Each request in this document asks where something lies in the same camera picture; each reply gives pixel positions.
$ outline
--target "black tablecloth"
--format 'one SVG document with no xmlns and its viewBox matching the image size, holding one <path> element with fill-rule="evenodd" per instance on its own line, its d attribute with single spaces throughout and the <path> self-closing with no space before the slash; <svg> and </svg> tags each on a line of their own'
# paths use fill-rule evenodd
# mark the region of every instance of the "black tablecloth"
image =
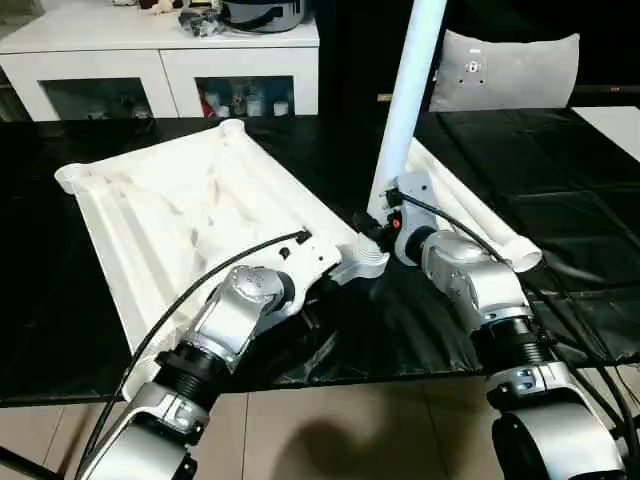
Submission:
<svg viewBox="0 0 640 480">
<path fill-rule="evenodd" d="M 55 170 L 214 124 L 199 119 L 0 124 L 3 405 L 103 398 L 129 359 L 79 209 L 53 179 Z M 247 121 L 256 141 L 349 222 L 366 207 L 383 127 L 382 118 Z M 416 136 L 545 250 L 549 268 L 527 276 L 570 315 L 563 291 L 568 292 L 617 362 L 638 361 L 638 162 L 570 111 L 428 114 Z M 566 334 L 539 309 L 554 331 Z M 254 343 L 231 389 L 480 373 L 446 300 L 420 272 L 395 262 L 378 280 L 325 293 L 305 314 L 307 321 L 290 319 Z"/>
</svg>

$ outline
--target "white pole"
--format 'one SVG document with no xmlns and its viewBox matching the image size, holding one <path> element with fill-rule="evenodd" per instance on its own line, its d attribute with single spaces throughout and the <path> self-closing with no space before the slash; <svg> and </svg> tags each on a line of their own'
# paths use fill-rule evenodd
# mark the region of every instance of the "white pole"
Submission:
<svg viewBox="0 0 640 480">
<path fill-rule="evenodd" d="M 384 192 L 405 173 L 447 0 L 414 0 L 367 213 L 387 224 Z"/>
</svg>

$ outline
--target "white plastic tray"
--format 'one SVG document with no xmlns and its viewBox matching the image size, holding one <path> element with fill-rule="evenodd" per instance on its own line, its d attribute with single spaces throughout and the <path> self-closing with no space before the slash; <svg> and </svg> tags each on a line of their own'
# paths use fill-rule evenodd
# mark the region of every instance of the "white plastic tray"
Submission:
<svg viewBox="0 0 640 480">
<path fill-rule="evenodd" d="M 367 242 L 253 142 L 238 120 L 100 162 L 67 165 L 55 177 L 78 201 L 131 351 L 196 278 L 247 247 L 306 228 L 314 241 L 348 260 L 354 245 Z M 291 240 L 243 263 L 278 268 L 283 246 L 300 248 Z M 368 255 L 382 273 L 387 257 Z M 327 257 L 321 271 L 335 261 Z M 224 275 L 159 332 L 125 396 L 151 378 L 155 354 L 175 345 Z"/>
</svg>

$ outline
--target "floor tile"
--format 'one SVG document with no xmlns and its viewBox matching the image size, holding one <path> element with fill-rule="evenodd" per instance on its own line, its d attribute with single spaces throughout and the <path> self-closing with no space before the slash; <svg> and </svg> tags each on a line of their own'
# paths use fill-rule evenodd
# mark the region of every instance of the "floor tile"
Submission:
<svg viewBox="0 0 640 480">
<path fill-rule="evenodd" d="M 444 479 L 419 384 L 249 395 L 243 480 Z"/>
<path fill-rule="evenodd" d="M 29 460 L 42 463 L 64 407 L 0 409 L 0 445 Z M 0 480 L 24 479 L 0 466 Z"/>
<path fill-rule="evenodd" d="M 491 438 L 499 414 L 487 403 L 484 378 L 434 380 L 423 387 L 449 479 L 504 478 Z"/>
<path fill-rule="evenodd" d="M 73 478 L 85 444 L 103 408 L 102 403 L 64 407 L 62 420 L 44 461 L 45 467 L 64 474 L 65 478 Z M 116 404 L 103 432 L 113 424 L 124 408 L 124 402 Z"/>
<path fill-rule="evenodd" d="M 241 480 L 248 395 L 221 396 L 194 452 L 197 480 Z"/>
</svg>

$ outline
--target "bottle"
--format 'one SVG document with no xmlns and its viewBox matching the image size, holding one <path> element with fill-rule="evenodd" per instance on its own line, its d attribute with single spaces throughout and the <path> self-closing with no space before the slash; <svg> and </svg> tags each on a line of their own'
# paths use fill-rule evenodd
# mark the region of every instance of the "bottle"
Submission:
<svg viewBox="0 0 640 480">
<path fill-rule="evenodd" d="M 274 102 L 273 116 L 282 117 L 285 115 L 289 115 L 289 102 Z"/>
<path fill-rule="evenodd" d="M 244 93 L 244 83 L 241 81 L 231 82 L 231 106 L 236 117 L 244 117 L 247 114 L 247 99 Z"/>
<path fill-rule="evenodd" d="M 249 95 L 247 97 L 247 116 L 261 117 L 264 115 L 263 98 L 259 95 Z"/>
<path fill-rule="evenodd" d="M 211 105 L 213 111 L 215 112 L 220 107 L 220 95 L 217 92 L 206 92 L 204 94 L 207 99 L 207 103 Z"/>
</svg>

